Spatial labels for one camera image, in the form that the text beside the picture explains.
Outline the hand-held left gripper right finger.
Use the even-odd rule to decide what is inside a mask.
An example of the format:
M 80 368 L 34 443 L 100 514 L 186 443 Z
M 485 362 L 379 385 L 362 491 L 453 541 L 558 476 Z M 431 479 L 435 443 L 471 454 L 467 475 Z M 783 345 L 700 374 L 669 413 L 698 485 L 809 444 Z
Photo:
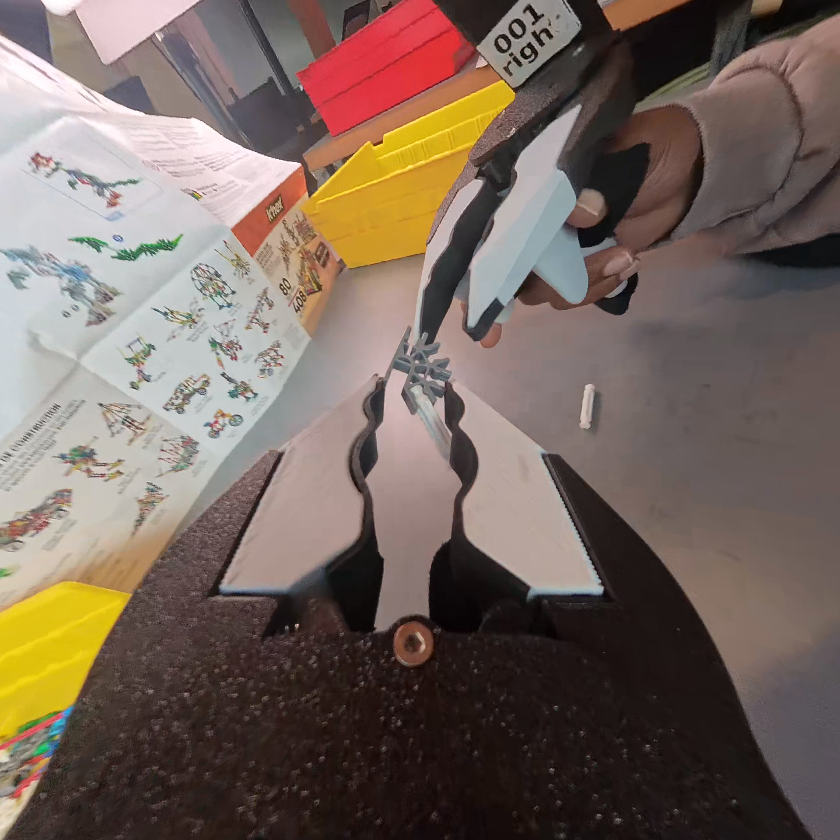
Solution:
M 548 632 L 553 611 L 603 607 L 592 550 L 550 453 L 466 386 L 446 386 L 451 533 L 429 574 L 429 615 L 448 632 Z

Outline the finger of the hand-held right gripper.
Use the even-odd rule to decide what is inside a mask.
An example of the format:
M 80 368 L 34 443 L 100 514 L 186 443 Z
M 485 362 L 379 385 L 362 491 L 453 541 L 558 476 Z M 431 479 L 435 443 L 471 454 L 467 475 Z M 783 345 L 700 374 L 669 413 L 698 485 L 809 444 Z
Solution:
M 416 297 L 415 341 L 436 340 L 455 292 L 500 202 L 498 190 L 482 176 L 454 185 L 447 194 L 427 241 Z
M 532 272 L 569 303 L 585 297 L 585 258 L 576 230 L 566 227 L 577 195 L 558 167 L 580 112 L 578 104 L 557 117 L 516 160 L 508 194 L 469 264 L 465 331 L 473 340 L 509 313 Z

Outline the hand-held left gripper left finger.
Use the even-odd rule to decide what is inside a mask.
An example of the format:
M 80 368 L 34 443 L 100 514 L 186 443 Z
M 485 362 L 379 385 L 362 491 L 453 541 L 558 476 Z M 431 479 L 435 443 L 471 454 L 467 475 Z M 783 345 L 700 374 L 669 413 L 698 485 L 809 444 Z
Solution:
M 373 375 L 280 451 L 219 575 L 219 594 L 269 597 L 301 619 L 311 599 L 372 632 L 384 560 L 367 478 L 378 459 L 385 378 Z

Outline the grey toy connector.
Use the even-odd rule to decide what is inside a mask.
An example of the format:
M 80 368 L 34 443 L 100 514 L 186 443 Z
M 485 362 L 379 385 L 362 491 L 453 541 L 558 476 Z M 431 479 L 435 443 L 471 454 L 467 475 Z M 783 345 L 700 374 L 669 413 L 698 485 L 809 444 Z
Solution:
M 417 415 L 426 403 L 434 406 L 445 396 L 453 372 L 449 369 L 449 358 L 438 355 L 439 349 L 440 343 L 429 342 L 425 332 L 415 338 L 413 329 L 407 327 L 385 372 L 384 383 L 389 382 L 393 373 L 405 376 L 401 394 L 412 415 Z

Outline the person's right forearm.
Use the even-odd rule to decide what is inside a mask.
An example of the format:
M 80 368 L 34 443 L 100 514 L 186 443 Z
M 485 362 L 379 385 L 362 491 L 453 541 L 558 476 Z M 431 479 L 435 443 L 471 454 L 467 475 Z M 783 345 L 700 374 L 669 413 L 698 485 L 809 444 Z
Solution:
M 674 239 L 709 234 L 729 255 L 838 239 L 838 15 L 750 49 L 676 106 L 702 178 Z

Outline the person's right hand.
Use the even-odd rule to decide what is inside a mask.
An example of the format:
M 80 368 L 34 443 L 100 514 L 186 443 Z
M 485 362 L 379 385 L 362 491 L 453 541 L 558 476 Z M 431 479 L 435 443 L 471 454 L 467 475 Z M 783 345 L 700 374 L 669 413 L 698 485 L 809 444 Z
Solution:
M 518 292 L 529 307 L 564 311 L 592 305 L 628 283 L 639 270 L 639 256 L 668 238 L 688 212 L 698 188 L 701 149 L 698 127 L 688 111 L 664 106 L 634 113 L 612 138 L 613 154 L 637 145 L 647 148 L 645 178 L 614 230 L 616 245 L 586 257 L 587 295 L 565 300 L 532 272 Z

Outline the yellow plastic bin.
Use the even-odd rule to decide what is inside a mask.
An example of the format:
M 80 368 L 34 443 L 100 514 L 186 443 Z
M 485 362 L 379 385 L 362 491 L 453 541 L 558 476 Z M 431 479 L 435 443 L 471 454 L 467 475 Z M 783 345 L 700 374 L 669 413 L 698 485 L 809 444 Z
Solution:
M 349 268 L 421 255 L 469 152 L 513 98 L 499 81 L 366 143 L 303 213 Z
M 75 705 L 129 599 L 127 592 L 65 582 L 2 613 L 1 742 L 26 722 Z M 19 817 L 40 780 L 16 801 L 1 799 L 2 833 Z

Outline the red plastic bin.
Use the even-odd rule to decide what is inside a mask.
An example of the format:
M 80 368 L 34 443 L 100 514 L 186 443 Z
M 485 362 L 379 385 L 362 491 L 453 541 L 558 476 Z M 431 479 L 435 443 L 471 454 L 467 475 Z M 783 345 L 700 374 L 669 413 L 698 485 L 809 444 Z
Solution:
M 457 74 L 476 53 L 432 1 L 404 1 L 297 73 L 331 135 Z

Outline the folded instruction sheet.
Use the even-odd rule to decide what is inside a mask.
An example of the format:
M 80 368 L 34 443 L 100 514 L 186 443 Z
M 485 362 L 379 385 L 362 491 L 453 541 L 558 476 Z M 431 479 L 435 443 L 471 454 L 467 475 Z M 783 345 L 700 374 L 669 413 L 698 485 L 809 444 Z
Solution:
M 1 604 L 131 591 L 310 337 L 242 223 L 294 164 L 2 38 Z

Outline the pile of toy building parts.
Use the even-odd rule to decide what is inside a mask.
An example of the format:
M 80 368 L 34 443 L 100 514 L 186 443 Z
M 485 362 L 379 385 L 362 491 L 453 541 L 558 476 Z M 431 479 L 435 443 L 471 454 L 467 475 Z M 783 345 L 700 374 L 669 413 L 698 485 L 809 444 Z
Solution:
M 75 705 L 26 722 L 1 743 L 1 799 L 16 801 L 46 770 Z

